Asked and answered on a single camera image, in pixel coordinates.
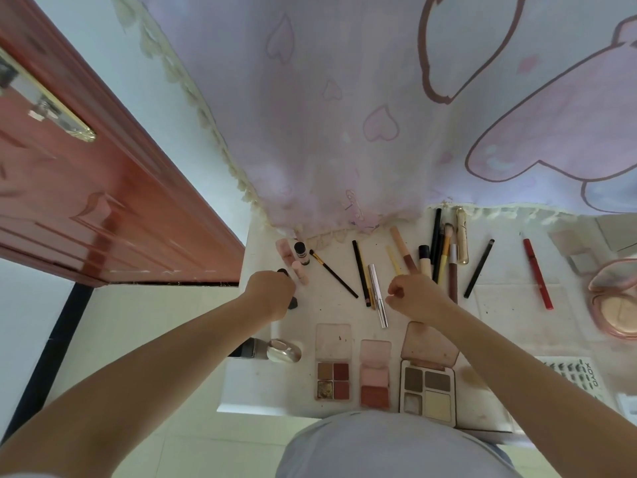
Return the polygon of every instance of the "white wall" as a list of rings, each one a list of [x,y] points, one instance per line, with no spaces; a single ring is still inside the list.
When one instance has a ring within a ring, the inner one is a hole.
[[[73,282],[0,259],[0,437]]]
[[[139,51],[138,26],[125,32],[111,0],[35,2],[245,245],[250,204],[179,85]]]

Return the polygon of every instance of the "palette lid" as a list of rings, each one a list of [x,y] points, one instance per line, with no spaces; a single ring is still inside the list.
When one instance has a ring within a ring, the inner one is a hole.
[[[392,343],[386,340],[361,340],[361,364],[387,367],[392,355]]]
[[[349,324],[317,324],[315,347],[317,360],[352,359],[352,327]]]
[[[453,367],[460,351],[444,335],[421,322],[409,322],[404,335],[401,358]]]

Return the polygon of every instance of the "red eyeshadow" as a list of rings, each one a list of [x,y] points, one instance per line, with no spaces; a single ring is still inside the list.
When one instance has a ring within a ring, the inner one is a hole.
[[[334,364],[334,380],[350,380],[350,365],[347,362]]]
[[[334,381],[334,399],[347,400],[350,398],[350,383],[347,381]]]
[[[370,385],[362,386],[361,406],[374,409],[389,409],[389,389],[386,387],[371,387]]]

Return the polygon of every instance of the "silver tube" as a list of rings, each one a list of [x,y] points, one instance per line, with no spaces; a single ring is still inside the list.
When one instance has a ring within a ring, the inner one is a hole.
[[[385,302],[383,302],[383,294],[380,292],[380,284],[378,283],[378,276],[376,275],[376,267],[374,264],[368,265],[370,269],[371,278],[371,291],[374,294],[376,300],[376,308],[378,308],[378,317],[380,318],[380,328],[387,329],[389,322],[387,322],[387,314],[385,313]]]

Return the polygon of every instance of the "hand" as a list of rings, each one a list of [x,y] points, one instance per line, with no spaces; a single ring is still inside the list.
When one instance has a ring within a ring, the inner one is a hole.
[[[243,296],[258,305],[270,321],[277,321],[285,316],[295,290],[294,281],[285,273],[256,272],[248,280]]]
[[[445,308],[455,305],[427,275],[398,275],[389,284],[387,305],[413,321],[431,324],[444,316]]]

